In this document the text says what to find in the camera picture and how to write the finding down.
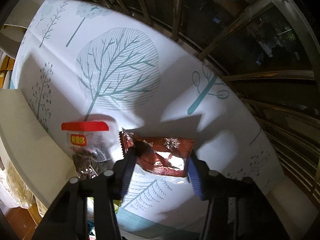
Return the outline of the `white plastic storage bin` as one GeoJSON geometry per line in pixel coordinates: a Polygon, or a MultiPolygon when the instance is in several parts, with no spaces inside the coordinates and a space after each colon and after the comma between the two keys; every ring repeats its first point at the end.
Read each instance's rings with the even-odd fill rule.
{"type": "Polygon", "coordinates": [[[1,142],[1,154],[45,207],[76,176],[72,159],[41,126],[19,89],[1,89],[1,142]]]}

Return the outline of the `dark jerky red-trim packet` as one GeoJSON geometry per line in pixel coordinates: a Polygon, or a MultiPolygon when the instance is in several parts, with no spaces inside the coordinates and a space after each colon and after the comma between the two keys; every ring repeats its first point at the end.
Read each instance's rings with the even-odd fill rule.
{"type": "Polygon", "coordinates": [[[106,136],[109,127],[104,121],[79,121],[61,124],[80,180],[92,179],[113,166],[106,136]]]}

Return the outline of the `tree print tablecloth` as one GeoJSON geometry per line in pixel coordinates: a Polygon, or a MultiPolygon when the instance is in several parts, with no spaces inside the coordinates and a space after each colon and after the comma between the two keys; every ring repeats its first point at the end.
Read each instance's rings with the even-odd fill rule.
{"type": "Polygon", "coordinates": [[[28,178],[49,206],[67,179],[71,153],[61,124],[103,119],[112,160],[122,157],[118,132],[195,140],[209,168],[262,194],[229,201],[228,223],[254,239],[269,238],[278,222],[265,197],[283,177],[278,158],[247,108],[204,63],[147,25],[96,4],[26,0],[11,14],[26,33],[12,83],[62,149],[44,147],[44,165],[28,178]]]}

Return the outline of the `brown chocolate sachet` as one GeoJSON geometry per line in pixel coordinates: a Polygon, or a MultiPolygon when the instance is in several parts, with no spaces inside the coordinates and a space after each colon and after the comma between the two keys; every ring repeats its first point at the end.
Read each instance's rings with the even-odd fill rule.
{"type": "Polygon", "coordinates": [[[142,137],[125,129],[119,132],[119,139],[123,155],[131,147],[137,149],[136,164],[144,171],[158,176],[187,176],[187,160],[193,150],[193,139],[142,137]]]}

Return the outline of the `wooden desk with drawers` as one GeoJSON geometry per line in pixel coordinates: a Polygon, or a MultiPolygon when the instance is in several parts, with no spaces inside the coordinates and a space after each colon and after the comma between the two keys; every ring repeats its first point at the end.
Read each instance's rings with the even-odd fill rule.
{"type": "Polygon", "coordinates": [[[8,154],[1,140],[1,211],[19,239],[32,239],[41,216],[36,207],[31,208],[31,213],[29,210],[19,207],[9,192],[5,177],[8,159],[8,154]]]}

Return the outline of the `large pale pastry bag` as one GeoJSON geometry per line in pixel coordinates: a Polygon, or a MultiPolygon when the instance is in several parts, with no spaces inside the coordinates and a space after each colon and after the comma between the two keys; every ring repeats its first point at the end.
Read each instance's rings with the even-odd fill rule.
{"type": "Polygon", "coordinates": [[[6,168],[1,170],[1,183],[19,207],[29,209],[35,203],[33,193],[10,160],[6,168]]]}

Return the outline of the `grey office chair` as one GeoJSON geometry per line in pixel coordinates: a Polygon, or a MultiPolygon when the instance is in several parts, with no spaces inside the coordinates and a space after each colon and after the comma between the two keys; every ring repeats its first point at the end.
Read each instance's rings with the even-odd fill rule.
{"type": "Polygon", "coordinates": [[[19,0],[1,28],[1,50],[16,59],[31,20],[45,0],[19,0]]]}

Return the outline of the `green pineapple cake packet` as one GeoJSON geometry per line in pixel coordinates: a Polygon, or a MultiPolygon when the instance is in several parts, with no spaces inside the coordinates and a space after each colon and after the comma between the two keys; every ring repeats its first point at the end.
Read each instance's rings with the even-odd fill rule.
{"type": "Polygon", "coordinates": [[[119,212],[119,208],[122,204],[122,200],[113,200],[113,205],[114,205],[114,211],[115,213],[118,213],[119,212]]]}

